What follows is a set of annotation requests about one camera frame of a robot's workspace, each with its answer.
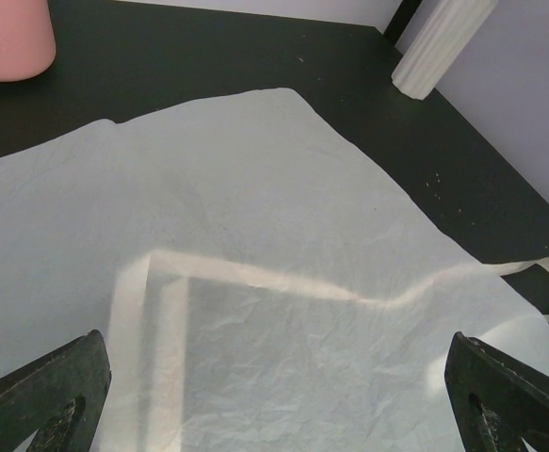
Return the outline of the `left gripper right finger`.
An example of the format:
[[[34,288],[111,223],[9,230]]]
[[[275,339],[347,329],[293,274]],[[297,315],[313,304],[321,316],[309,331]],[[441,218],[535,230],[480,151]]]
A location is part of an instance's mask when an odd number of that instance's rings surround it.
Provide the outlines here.
[[[549,451],[549,377],[461,332],[444,370],[466,451]]]

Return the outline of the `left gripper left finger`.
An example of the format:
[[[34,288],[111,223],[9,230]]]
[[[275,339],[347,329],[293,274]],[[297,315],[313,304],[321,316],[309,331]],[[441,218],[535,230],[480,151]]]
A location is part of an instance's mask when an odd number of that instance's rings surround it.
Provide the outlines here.
[[[90,331],[0,379],[0,451],[88,451],[112,374],[105,340]]]

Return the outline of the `cream ribbon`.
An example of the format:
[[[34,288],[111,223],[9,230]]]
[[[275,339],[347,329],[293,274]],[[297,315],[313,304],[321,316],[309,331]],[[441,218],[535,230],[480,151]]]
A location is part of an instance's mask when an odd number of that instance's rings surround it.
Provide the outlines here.
[[[444,388],[456,332],[549,376],[549,323],[458,263],[389,295],[152,251],[116,282],[98,451],[459,451]]]

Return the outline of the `white wrapping paper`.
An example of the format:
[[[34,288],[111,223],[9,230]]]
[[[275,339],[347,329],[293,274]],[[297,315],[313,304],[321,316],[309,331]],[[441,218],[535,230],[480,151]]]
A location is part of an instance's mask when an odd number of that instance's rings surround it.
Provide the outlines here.
[[[0,158],[0,377],[91,330],[96,451],[459,451],[456,332],[549,376],[549,324],[291,89]]]

